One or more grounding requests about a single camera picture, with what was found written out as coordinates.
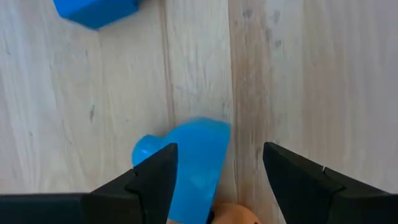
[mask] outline blue cube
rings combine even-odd
[[[64,19],[98,29],[138,11],[140,0],[53,0]]]

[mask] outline wooden floor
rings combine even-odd
[[[283,223],[274,141],[398,193],[395,0],[147,0],[94,32],[52,1],[0,2],[0,193],[89,191],[144,134],[233,125],[217,202]]]

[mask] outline wood grain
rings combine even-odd
[[[148,0],[98,32],[51,1],[0,3],[0,193],[89,191],[144,134],[232,124],[216,202],[283,223],[274,141],[398,193],[394,0]]]

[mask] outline blue block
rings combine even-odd
[[[54,0],[64,19],[98,29],[138,10],[140,0]]]
[[[132,152],[134,166],[170,143],[177,143],[178,168],[169,218],[206,223],[229,142],[229,124],[198,118],[165,137],[144,136]]]

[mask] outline blue plastic object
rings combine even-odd
[[[140,0],[54,0],[64,19],[98,29],[138,11]]]
[[[177,182],[169,218],[204,224],[209,214],[229,142],[229,124],[197,118],[171,130],[166,137],[146,135],[132,152],[138,165],[164,146],[178,146]]]

